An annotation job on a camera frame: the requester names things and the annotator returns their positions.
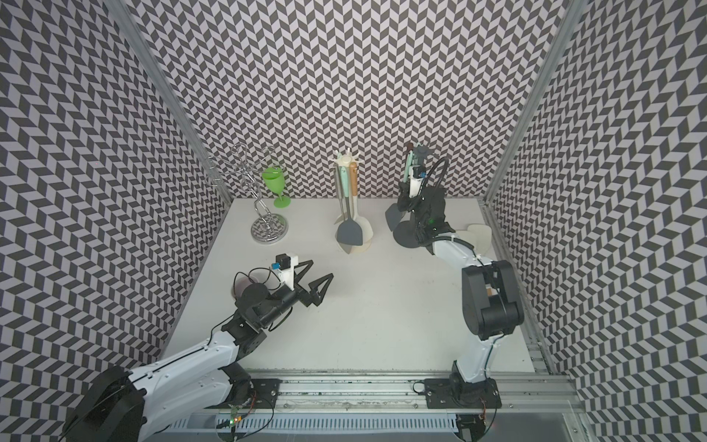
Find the grey spatula mint handle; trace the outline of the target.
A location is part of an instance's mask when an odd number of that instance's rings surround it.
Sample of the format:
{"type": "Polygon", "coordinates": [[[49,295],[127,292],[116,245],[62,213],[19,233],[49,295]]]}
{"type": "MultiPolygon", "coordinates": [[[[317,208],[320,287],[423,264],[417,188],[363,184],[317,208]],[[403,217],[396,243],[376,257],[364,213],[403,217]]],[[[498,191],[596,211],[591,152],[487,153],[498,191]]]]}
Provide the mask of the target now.
{"type": "Polygon", "coordinates": [[[388,228],[393,231],[403,218],[404,214],[410,210],[412,198],[409,197],[411,167],[406,167],[404,162],[403,178],[399,183],[399,196],[397,202],[392,204],[386,211],[385,217],[388,228]]]}

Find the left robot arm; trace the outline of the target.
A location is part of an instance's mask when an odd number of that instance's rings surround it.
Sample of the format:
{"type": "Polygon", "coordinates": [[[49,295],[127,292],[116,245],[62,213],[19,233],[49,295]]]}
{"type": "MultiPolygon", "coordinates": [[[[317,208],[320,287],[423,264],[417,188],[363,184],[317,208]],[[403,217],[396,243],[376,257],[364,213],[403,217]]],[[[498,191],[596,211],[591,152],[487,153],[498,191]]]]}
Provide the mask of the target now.
{"type": "Polygon", "coordinates": [[[219,404],[254,405],[252,377],[239,364],[287,317],[296,303],[319,306],[334,279],[300,284],[313,266],[286,253],[267,268],[265,281],[247,285],[236,310],[208,337],[171,357],[139,368],[112,366],[95,377],[68,414],[62,441],[144,441],[176,421],[219,404]]]}

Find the steel spoon brown handle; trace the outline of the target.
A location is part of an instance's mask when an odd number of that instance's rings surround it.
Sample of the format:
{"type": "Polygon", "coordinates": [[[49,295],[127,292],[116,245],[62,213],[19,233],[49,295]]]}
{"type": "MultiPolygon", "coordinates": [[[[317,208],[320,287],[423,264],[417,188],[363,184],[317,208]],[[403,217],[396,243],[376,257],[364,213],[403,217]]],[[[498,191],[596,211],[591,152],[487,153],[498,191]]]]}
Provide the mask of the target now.
{"type": "Polygon", "coordinates": [[[410,167],[412,164],[412,157],[414,156],[414,143],[408,142],[404,145],[405,147],[405,164],[406,167],[410,167]]]}

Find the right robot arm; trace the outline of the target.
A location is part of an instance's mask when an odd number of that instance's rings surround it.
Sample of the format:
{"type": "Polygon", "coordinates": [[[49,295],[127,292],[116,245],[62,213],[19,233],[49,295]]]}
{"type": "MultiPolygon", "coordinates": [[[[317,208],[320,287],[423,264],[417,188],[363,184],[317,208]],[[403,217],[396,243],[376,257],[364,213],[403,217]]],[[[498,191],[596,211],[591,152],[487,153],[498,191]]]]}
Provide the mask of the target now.
{"type": "Polygon", "coordinates": [[[445,158],[431,169],[408,160],[398,208],[411,214],[412,246],[424,248],[460,271],[462,317],[478,344],[453,362],[450,399],[464,408],[497,407],[500,401],[491,398],[489,368],[495,348],[524,322],[525,313],[510,263],[482,257],[446,221],[442,180],[448,168],[445,158]]]}

